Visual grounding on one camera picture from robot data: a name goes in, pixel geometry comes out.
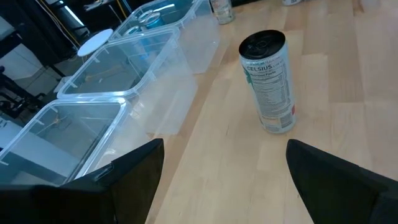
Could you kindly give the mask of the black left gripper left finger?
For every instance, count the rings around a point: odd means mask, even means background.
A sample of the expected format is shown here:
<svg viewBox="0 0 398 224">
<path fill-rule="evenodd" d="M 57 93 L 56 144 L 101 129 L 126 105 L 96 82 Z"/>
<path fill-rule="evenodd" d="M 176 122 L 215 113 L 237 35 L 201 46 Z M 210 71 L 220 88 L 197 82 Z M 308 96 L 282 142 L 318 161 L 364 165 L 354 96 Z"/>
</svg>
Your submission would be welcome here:
<svg viewBox="0 0 398 224">
<path fill-rule="evenodd" d="M 64 185 L 66 224 L 145 224 L 164 164 L 164 140 L 137 149 Z"/>
</svg>

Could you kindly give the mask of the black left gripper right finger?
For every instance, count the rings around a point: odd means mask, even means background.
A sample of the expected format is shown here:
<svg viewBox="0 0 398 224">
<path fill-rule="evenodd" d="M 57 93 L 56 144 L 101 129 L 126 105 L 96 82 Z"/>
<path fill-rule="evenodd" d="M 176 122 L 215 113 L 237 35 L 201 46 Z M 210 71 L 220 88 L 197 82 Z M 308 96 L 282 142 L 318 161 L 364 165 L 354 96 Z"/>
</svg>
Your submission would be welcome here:
<svg viewBox="0 0 398 224">
<path fill-rule="evenodd" d="M 398 181 L 296 139 L 285 157 L 314 224 L 398 224 Z"/>
</svg>

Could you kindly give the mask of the clear plastic storage bin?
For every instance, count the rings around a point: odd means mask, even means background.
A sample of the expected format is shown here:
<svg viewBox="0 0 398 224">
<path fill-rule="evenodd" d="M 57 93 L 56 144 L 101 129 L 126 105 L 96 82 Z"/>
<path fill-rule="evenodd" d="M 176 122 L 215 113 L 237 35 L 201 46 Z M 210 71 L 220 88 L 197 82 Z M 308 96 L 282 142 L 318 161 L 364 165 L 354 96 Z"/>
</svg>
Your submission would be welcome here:
<svg viewBox="0 0 398 224">
<path fill-rule="evenodd" d="M 139 6 L 116 28 L 110 41 L 115 41 L 133 26 L 139 16 L 152 10 L 161 15 L 164 25 L 180 29 L 179 44 L 193 73 L 207 71 L 220 42 L 219 24 L 209 0 L 153 0 Z"/>
<path fill-rule="evenodd" d="M 197 90 L 176 27 L 101 46 L 57 93 L 59 99 L 121 97 L 152 134 L 177 134 Z"/>
<path fill-rule="evenodd" d="M 124 98 L 54 100 L 0 151 L 0 185 L 61 186 L 148 141 Z"/>
</svg>

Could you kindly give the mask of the white round disc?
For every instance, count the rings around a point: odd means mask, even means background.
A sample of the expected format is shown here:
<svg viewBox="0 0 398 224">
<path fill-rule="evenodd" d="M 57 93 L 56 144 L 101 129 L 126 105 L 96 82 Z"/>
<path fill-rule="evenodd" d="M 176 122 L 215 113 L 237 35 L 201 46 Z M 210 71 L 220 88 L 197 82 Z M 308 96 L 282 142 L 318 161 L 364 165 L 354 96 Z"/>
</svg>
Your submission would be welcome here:
<svg viewBox="0 0 398 224">
<path fill-rule="evenodd" d="M 118 21 L 118 14 L 114 10 L 116 0 L 57 0 L 60 9 L 72 13 L 72 19 L 78 23 L 73 30 L 86 31 L 87 38 L 79 48 L 79 57 L 87 56 L 103 44 L 113 33 L 113 27 Z"/>
</svg>

